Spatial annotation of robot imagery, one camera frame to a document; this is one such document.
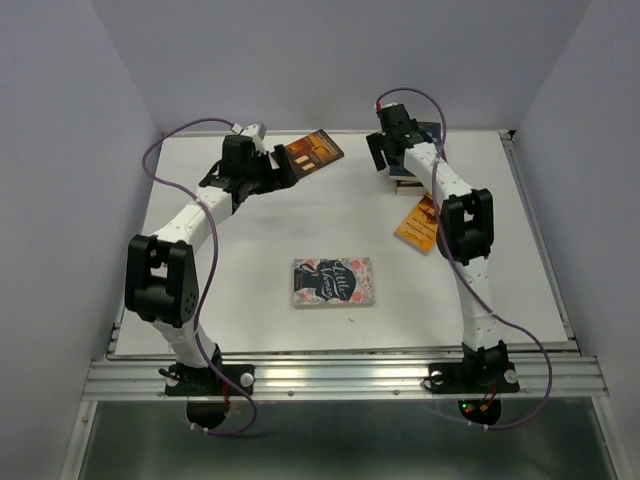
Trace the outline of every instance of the cable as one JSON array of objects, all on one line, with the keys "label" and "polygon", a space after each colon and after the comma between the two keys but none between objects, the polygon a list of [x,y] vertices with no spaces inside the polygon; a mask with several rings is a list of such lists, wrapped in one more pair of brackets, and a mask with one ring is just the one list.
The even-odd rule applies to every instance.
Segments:
[{"label": "cable", "polygon": [[229,385],[230,388],[232,388],[233,390],[238,392],[240,395],[242,395],[244,398],[246,398],[249,401],[249,404],[251,405],[251,408],[253,409],[253,416],[251,417],[251,420],[249,420],[247,422],[246,425],[244,425],[241,428],[238,428],[237,430],[232,430],[230,432],[215,432],[215,431],[211,431],[211,430],[209,430],[207,428],[202,428],[199,425],[194,425],[194,428],[196,430],[199,430],[199,431],[201,431],[203,433],[206,433],[208,435],[213,435],[213,436],[216,436],[216,437],[229,437],[229,436],[232,436],[232,435],[237,435],[239,433],[242,433],[242,432],[248,430],[249,428],[251,428],[251,426],[255,423],[256,418],[258,417],[258,407],[257,407],[256,403],[253,401],[253,399],[251,398],[251,395],[249,395],[247,392],[242,390],[242,388],[240,388],[233,381],[231,381],[226,375],[224,375],[222,373],[222,371],[218,367],[215,366],[215,364],[211,361],[211,359],[207,355],[207,352],[204,349],[204,346],[202,345],[202,340],[200,339],[200,332],[198,330],[198,326],[200,325],[200,313],[202,312],[202,306],[204,305],[204,302],[205,302],[205,300],[207,298],[207,295],[209,294],[209,289],[211,288],[211,283],[213,281],[213,276],[216,273],[216,267],[218,266],[218,230],[216,228],[216,223],[215,223],[215,220],[213,219],[213,215],[212,215],[211,211],[209,210],[209,208],[207,208],[206,205],[204,205],[202,202],[200,202],[198,200],[198,196],[194,192],[189,190],[184,185],[180,185],[179,183],[171,182],[169,180],[165,180],[163,178],[160,178],[160,177],[156,176],[149,169],[149,166],[147,165],[149,154],[157,146],[161,145],[162,142],[165,141],[167,138],[175,135],[178,132],[181,132],[185,128],[191,127],[193,125],[197,125],[199,123],[205,123],[205,122],[224,123],[225,125],[228,125],[229,128],[234,126],[234,124],[232,122],[228,121],[228,120],[225,120],[223,118],[215,118],[215,117],[200,118],[198,120],[193,120],[192,122],[185,123],[184,125],[176,128],[175,130],[170,131],[169,133],[164,135],[160,140],[157,140],[149,148],[147,148],[147,151],[144,152],[144,155],[142,156],[142,169],[147,174],[147,176],[149,178],[151,178],[153,181],[158,182],[158,183],[160,183],[162,185],[167,185],[169,187],[177,188],[178,190],[180,190],[181,192],[186,194],[188,197],[190,197],[193,201],[195,201],[198,205],[200,205],[200,207],[202,208],[202,210],[205,213],[205,216],[207,217],[207,221],[209,222],[209,226],[211,228],[211,237],[213,239],[213,259],[212,259],[212,262],[211,262],[211,270],[209,270],[209,276],[207,277],[207,281],[205,283],[204,289],[202,290],[202,296],[200,297],[200,302],[198,302],[198,306],[196,307],[196,314],[195,314],[195,318],[193,320],[193,329],[196,332],[195,333],[196,344],[198,345],[198,350],[200,351],[200,354],[202,355],[202,358],[204,358],[205,361],[207,362],[207,365],[209,365],[209,368],[211,370],[213,370],[213,372],[224,383]]},{"label": "cable", "polygon": [[[445,143],[445,140],[447,138],[447,121],[445,119],[444,112],[442,111],[442,108],[440,107],[438,102],[433,97],[431,97],[431,95],[427,94],[426,92],[423,92],[422,90],[419,90],[417,88],[411,88],[411,87],[400,87],[400,88],[393,88],[391,90],[387,90],[386,92],[384,92],[382,95],[380,95],[376,99],[376,108],[378,108],[378,109],[380,108],[380,101],[385,96],[387,96],[390,93],[400,92],[400,91],[414,92],[414,93],[417,93],[419,95],[422,95],[427,100],[429,100],[433,104],[434,107],[436,107],[436,109],[438,110],[438,113],[440,114],[440,119],[441,119],[441,122],[442,122],[442,142],[440,143],[440,149],[439,149],[439,151],[437,153],[435,164],[433,165],[433,173],[431,175],[431,196],[433,197],[433,205],[434,205],[434,209],[435,209],[435,217],[436,217],[436,221],[438,223],[438,236],[440,238],[442,246],[444,247],[443,249],[444,249],[445,257],[449,261],[449,264],[451,265],[451,268],[453,269],[455,275],[458,277],[460,282],[465,286],[465,288],[471,294],[471,296],[473,296],[473,298],[476,299],[476,301],[480,304],[480,306],[489,315],[491,315],[493,318],[495,318],[498,322],[502,323],[503,325],[506,325],[507,327],[511,327],[511,328],[513,328],[515,330],[518,330],[518,331],[524,333],[525,335],[527,335],[529,338],[531,338],[531,340],[533,340],[533,342],[540,349],[540,352],[544,356],[545,362],[547,363],[547,371],[548,371],[548,378],[549,378],[548,381],[547,381],[547,389],[545,390],[545,393],[544,393],[544,395],[542,397],[542,400],[540,401],[538,406],[533,410],[533,412],[531,412],[526,417],[521,418],[520,420],[516,420],[515,422],[511,422],[511,423],[506,423],[504,425],[491,425],[491,426],[489,426],[489,425],[475,424],[475,425],[481,426],[481,427],[483,427],[485,429],[488,429],[488,430],[507,430],[507,429],[510,429],[510,428],[518,427],[520,425],[523,425],[523,424],[527,423],[528,421],[533,419],[536,415],[538,415],[540,413],[540,411],[542,411],[542,409],[546,406],[547,402],[549,401],[549,397],[551,395],[551,388],[553,386],[553,367],[551,366],[551,359],[549,358],[549,354],[547,353],[547,350],[544,348],[544,345],[542,345],[542,342],[540,342],[540,340],[538,340],[538,338],[535,335],[533,335],[533,333],[531,333],[526,328],[521,327],[520,325],[516,325],[514,323],[508,322],[507,320],[502,318],[500,315],[498,315],[482,299],[482,297],[480,297],[480,295],[478,295],[476,293],[476,291],[473,289],[473,287],[471,285],[469,285],[467,283],[467,281],[465,280],[464,274],[462,273],[462,270],[460,269],[460,267],[458,266],[458,264],[454,260],[453,254],[451,253],[451,248],[449,247],[449,243],[447,242],[447,239],[444,236],[444,228],[443,228],[443,225],[442,225],[442,220],[440,218],[440,212],[439,212],[439,207],[438,207],[438,199],[437,199],[437,193],[436,193],[438,164],[440,162],[444,161],[443,158],[442,158],[442,155],[443,155],[443,152],[444,152],[444,143]],[[449,417],[451,419],[453,419],[453,420],[459,420],[458,418],[455,418],[455,417],[451,417],[451,416],[449,416]]]}]

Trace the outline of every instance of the floral book cover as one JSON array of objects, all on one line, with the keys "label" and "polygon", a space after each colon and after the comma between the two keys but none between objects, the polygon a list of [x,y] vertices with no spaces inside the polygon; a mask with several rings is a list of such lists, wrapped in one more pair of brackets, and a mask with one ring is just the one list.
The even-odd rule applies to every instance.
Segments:
[{"label": "floral book cover", "polygon": [[373,304],[371,260],[309,258],[293,264],[293,305],[297,308]]}]

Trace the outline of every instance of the wall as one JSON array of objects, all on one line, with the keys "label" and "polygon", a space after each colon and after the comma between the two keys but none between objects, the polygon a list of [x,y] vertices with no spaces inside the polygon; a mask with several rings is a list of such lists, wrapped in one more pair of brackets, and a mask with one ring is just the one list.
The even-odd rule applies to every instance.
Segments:
[{"label": "wall", "polygon": [[157,129],[85,0],[0,14],[0,476],[58,478]]},{"label": "wall", "polygon": [[270,129],[374,128],[376,96],[402,84],[435,95],[456,128],[513,128],[588,4],[93,2],[164,129],[210,115]]},{"label": "wall", "polygon": [[593,0],[516,135],[572,325],[600,359],[632,453],[640,452],[639,24],[636,0]]}]

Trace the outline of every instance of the orange book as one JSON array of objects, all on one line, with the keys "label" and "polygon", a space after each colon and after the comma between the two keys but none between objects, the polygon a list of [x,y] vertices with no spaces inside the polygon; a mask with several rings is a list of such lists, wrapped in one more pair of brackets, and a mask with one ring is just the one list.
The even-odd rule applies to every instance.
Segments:
[{"label": "orange book", "polygon": [[396,228],[394,235],[426,255],[436,243],[437,232],[433,200],[431,195],[425,195]]}]

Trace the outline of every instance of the table top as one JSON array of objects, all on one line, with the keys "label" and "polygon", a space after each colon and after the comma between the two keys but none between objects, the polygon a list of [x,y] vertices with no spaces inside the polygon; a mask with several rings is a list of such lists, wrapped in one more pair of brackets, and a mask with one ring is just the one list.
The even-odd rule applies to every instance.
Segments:
[{"label": "table top", "polygon": [[[302,135],[269,135],[271,148]],[[331,137],[345,157],[294,188],[250,197],[219,225],[220,259],[202,324],[223,352],[308,352],[459,347],[462,314],[453,274],[437,248],[422,255],[394,237],[419,197],[396,196],[376,172],[364,134]],[[164,142],[157,173],[196,188],[221,153],[223,137],[178,137]],[[495,243],[490,257],[494,308],[543,342],[567,340],[524,206],[495,131],[451,131],[447,158],[465,181],[494,197]],[[154,185],[144,234],[169,221],[188,201]],[[212,242],[196,255],[200,285]],[[371,307],[295,309],[296,258],[370,257]],[[530,343],[502,327],[507,343]],[[151,326],[125,311],[116,354],[170,353]]]}]

